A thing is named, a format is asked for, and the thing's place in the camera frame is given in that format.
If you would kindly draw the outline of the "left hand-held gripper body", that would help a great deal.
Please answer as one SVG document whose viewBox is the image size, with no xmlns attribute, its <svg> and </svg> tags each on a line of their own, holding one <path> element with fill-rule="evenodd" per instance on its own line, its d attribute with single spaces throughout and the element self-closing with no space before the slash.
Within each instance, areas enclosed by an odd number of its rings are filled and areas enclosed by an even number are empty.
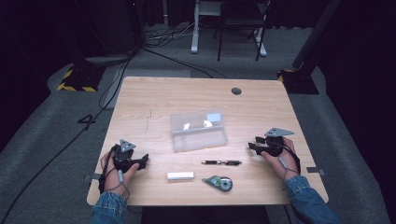
<svg viewBox="0 0 396 224">
<path fill-rule="evenodd" d="M 125 174 L 134 164 L 132 155 L 134 154 L 135 145 L 121 139 L 112 149 L 114 151 L 113 162 L 116 169 Z"/>
</svg>

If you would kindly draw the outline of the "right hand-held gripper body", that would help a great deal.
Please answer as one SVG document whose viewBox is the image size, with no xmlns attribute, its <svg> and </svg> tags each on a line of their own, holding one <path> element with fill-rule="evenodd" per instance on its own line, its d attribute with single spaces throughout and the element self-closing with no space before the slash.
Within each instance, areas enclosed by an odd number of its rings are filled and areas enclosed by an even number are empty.
<svg viewBox="0 0 396 224">
<path fill-rule="evenodd" d="M 272 128 L 265 135 L 265 143 L 269 147 L 269 154 L 273 157 L 279 156 L 284 149 L 289 148 L 284 143 L 284 136 L 292 135 L 293 131 L 280 128 Z"/>
</svg>

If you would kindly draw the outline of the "black pen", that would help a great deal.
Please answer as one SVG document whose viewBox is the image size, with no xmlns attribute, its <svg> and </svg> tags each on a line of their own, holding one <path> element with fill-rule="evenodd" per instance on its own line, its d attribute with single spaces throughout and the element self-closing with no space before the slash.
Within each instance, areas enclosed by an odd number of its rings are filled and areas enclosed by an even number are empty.
<svg viewBox="0 0 396 224">
<path fill-rule="evenodd" d="M 223 165 L 232 165 L 232 166 L 237 166 L 242 164 L 241 161 L 202 161 L 201 164 L 207 164 L 207 165 L 219 165 L 219 164 L 223 164 Z"/>
</svg>

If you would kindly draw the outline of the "white eraser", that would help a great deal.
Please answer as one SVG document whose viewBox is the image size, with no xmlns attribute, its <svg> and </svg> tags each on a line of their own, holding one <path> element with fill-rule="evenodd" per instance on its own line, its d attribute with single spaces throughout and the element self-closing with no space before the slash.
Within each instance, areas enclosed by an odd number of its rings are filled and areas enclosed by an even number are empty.
<svg viewBox="0 0 396 224">
<path fill-rule="evenodd" d="M 168 180 L 191 180 L 194 179 L 194 172 L 169 172 Z"/>
</svg>

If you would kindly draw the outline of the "correction tape dispenser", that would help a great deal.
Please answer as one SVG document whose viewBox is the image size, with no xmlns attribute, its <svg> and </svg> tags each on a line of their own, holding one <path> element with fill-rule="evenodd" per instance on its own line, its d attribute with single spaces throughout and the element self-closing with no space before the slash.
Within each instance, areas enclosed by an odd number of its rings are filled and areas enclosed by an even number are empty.
<svg viewBox="0 0 396 224">
<path fill-rule="evenodd" d="M 213 175 L 208 178 L 203 178 L 202 181 L 222 192 L 229 192 L 233 188 L 233 181 L 227 176 Z"/>
</svg>

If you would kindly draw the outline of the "clear plastic pencil box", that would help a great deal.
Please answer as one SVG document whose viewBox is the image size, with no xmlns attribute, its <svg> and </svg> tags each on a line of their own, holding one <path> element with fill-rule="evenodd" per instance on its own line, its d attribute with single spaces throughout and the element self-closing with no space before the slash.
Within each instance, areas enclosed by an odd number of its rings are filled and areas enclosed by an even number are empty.
<svg viewBox="0 0 396 224">
<path fill-rule="evenodd" d="M 170 124 L 175 152 L 221 147 L 228 143 L 220 110 L 172 114 Z"/>
</svg>

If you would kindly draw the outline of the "person's right hand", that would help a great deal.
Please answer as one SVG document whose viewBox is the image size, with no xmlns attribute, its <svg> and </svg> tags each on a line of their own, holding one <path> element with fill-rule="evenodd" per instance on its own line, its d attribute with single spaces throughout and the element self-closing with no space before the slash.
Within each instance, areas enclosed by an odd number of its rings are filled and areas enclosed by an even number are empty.
<svg viewBox="0 0 396 224">
<path fill-rule="evenodd" d="M 263 152 L 261 155 L 283 181 L 287 181 L 299 174 L 294 158 L 286 149 L 278 157 L 273 157 L 267 152 Z"/>
</svg>

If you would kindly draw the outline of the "person's left hand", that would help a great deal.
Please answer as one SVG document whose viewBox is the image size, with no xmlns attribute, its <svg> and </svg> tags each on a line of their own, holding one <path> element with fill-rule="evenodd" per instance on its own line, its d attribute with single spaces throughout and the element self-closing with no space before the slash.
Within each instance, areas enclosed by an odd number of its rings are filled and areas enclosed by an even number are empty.
<svg viewBox="0 0 396 224">
<path fill-rule="evenodd" d="M 113 155 L 106 153 L 100 160 L 101 167 L 106 171 L 106 181 L 104 185 L 105 192 L 112 192 L 118 195 L 128 198 L 128 187 L 137 172 L 139 164 L 134 164 L 131 168 L 123 175 L 123 182 L 120 182 L 118 170 L 115 168 Z"/>
</svg>

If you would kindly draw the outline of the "black yellow striped stand base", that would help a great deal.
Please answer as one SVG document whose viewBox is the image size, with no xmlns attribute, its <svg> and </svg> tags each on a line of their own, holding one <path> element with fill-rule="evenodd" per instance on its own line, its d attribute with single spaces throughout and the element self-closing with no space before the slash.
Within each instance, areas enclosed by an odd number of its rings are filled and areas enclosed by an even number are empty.
<svg viewBox="0 0 396 224">
<path fill-rule="evenodd" d="M 104 67 L 89 66 L 79 68 L 71 66 L 64 74 L 58 91 L 87 91 L 99 90 L 99 84 L 106 69 Z"/>
<path fill-rule="evenodd" d="M 300 70 L 282 69 L 277 72 L 288 94 L 318 94 L 318 89 L 311 76 L 304 75 Z"/>
</svg>

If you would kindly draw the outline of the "dark slanted stand pole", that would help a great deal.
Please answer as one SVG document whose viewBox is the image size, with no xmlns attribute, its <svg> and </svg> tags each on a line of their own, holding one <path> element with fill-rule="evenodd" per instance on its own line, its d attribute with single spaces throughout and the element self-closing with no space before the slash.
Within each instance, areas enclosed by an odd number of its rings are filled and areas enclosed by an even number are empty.
<svg viewBox="0 0 396 224">
<path fill-rule="evenodd" d="M 331 0 L 329 5 L 326 6 L 322 15 L 319 17 L 315 27 L 313 28 L 310 36 L 306 39 L 300 52 L 294 59 L 292 66 L 296 69 L 301 69 L 307 62 L 307 58 L 313 53 L 314 46 L 318 43 L 320 36 L 329 24 L 332 15 L 338 8 L 342 0 Z"/>
</svg>

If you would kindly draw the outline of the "black chair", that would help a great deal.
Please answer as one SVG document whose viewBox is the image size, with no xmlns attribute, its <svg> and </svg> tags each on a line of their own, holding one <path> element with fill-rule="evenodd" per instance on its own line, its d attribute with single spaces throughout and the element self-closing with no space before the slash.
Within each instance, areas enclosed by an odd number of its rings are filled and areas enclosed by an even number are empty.
<svg viewBox="0 0 396 224">
<path fill-rule="evenodd" d="M 223 0 L 220 5 L 219 21 L 215 35 L 219 34 L 218 60 L 221 57 L 223 31 L 250 30 L 250 37 L 257 47 L 256 61 L 261 57 L 266 30 L 267 13 L 273 0 Z"/>
</svg>

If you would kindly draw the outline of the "dark equipment cabinet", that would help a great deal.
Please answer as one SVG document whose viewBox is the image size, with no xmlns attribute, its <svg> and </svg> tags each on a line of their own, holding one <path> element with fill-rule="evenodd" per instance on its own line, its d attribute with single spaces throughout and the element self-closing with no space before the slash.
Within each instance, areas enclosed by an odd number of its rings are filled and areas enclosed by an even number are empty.
<svg viewBox="0 0 396 224">
<path fill-rule="evenodd" d="M 105 58 L 100 63 L 131 60 L 145 41 L 138 0 L 73 0 L 100 43 Z"/>
</svg>

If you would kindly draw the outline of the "white desk frame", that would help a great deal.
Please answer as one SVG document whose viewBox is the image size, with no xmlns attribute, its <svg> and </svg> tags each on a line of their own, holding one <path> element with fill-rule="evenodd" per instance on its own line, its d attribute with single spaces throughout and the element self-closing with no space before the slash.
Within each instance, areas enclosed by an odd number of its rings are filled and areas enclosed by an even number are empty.
<svg viewBox="0 0 396 224">
<path fill-rule="evenodd" d="M 198 52 L 198 44 L 199 44 L 199 20 L 204 16 L 219 16 L 220 15 L 220 2 L 215 2 L 214 0 L 194 0 L 194 23 L 193 23 L 193 32 L 192 32 L 192 40 L 191 40 L 191 53 Z M 267 51 L 265 49 L 262 41 L 262 34 L 264 30 L 262 28 L 256 28 L 253 31 L 253 36 L 262 57 L 267 55 Z"/>
</svg>

